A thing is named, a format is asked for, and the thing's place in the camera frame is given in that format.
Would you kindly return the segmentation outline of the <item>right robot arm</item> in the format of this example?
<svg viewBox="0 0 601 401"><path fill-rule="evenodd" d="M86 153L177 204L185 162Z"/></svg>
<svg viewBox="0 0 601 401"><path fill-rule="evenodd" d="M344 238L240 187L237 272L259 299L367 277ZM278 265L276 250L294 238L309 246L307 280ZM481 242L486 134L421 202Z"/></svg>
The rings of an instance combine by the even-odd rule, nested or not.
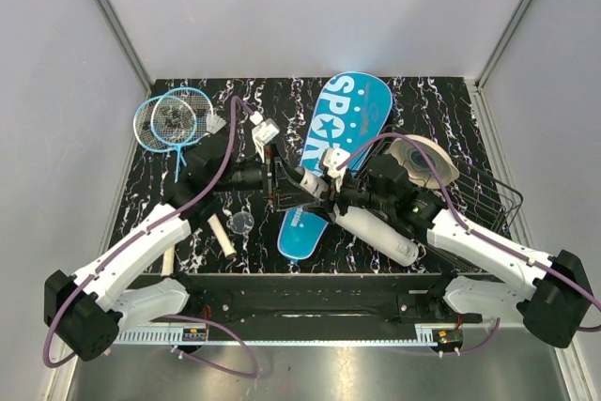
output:
<svg viewBox="0 0 601 401"><path fill-rule="evenodd" d="M600 304L578 256L524 247L470 222L447 192L414 184L390 155L380 156L366 181L351 177L336 161L324 165L321 175L299 172L301 187L323 218L398 264L411 265L423 244L495 276L493 282L455 276L431 294L426 311L437 322L457 314L519 317L542 342L566 348L577 332L587 330L581 322L589 308Z"/></svg>

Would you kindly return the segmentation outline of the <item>white shuttlecock tube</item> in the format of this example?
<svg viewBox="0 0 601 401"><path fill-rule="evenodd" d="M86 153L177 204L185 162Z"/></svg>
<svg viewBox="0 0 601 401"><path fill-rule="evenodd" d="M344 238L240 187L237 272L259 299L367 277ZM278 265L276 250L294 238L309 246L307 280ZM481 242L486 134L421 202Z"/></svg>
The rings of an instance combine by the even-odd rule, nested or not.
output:
<svg viewBox="0 0 601 401"><path fill-rule="evenodd" d="M303 169L304 176L300 187L314 196L326 193L328 183L308 169ZM350 207L347 215L340 215L334 224L344 228L403 267L413 264L419 256L417 244L400 235L366 209Z"/></svg>

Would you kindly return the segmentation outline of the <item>white plastic shuttlecock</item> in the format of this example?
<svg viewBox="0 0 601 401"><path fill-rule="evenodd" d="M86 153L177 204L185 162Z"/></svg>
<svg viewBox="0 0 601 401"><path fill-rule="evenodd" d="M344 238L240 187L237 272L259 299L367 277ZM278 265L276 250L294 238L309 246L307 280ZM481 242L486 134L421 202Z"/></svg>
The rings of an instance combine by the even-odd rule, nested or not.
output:
<svg viewBox="0 0 601 401"><path fill-rule="evenodd" d="M226 121L216 115L216 114L207 114L206 116L206 130L209 134L215 134L223 129L226 125Z"/></svg>

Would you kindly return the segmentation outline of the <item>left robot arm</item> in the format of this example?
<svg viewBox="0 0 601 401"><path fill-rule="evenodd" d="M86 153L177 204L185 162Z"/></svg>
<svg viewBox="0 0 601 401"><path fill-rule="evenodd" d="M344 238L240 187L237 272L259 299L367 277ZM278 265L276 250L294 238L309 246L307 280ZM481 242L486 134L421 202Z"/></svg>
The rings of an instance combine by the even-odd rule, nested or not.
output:
<svg viewBox="0 0 601 401"><path fill-rule="evenodd" d="M47 366L61 364L50 353L55 337L69 347L72 357L89 362L132 327L164 316L191 322L201 315L203 300L182 276L168 276L141 289L130 285L216 213L216 193L260 191L280 207L288 197L295 206L314 204L328 189L321 177L283 161L272 142L243 162L232 162L232 151L231 137L222 132L202 139L185 151L188 167L179 182L128 235L74 273L56 270L46 279L43 320L49 330L42 355Z"/></svg>

